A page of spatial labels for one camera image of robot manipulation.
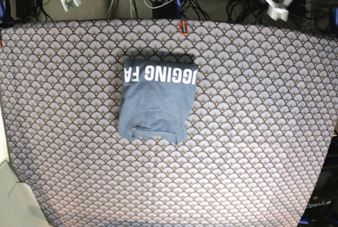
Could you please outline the blue T-shirt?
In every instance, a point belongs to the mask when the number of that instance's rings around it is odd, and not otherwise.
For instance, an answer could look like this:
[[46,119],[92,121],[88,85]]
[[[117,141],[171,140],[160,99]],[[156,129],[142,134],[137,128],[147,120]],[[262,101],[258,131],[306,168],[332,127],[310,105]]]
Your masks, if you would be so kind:
[[198,66],[126,59],[118,133],[126,139],[162,137],[172,144],[187,139],[186,121],[195,100]]

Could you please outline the red table clamp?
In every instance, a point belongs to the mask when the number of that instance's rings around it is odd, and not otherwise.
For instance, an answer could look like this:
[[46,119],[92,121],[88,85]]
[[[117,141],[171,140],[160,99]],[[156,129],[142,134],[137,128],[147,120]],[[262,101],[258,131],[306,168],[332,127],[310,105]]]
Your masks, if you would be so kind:
[[182,35],[188,34],[188,26],[186,20],[179,21],[179,30]]

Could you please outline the fan-patterned tablecloth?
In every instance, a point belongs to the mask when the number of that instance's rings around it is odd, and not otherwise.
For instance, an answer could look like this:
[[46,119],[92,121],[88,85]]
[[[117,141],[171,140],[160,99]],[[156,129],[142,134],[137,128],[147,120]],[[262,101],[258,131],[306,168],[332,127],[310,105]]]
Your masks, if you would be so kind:
[[[7,148],[53,226],[296,226],[337,121],[337,40],[98,20],[1,31]],[[187,140],[123,139],[126,59],[198,66]]]

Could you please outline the black OpenArm box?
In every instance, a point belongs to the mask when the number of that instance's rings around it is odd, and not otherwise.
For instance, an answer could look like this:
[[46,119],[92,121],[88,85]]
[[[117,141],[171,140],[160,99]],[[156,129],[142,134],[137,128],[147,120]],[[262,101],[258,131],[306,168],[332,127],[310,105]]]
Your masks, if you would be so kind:
[[337,226],[337,136],[298,226]]

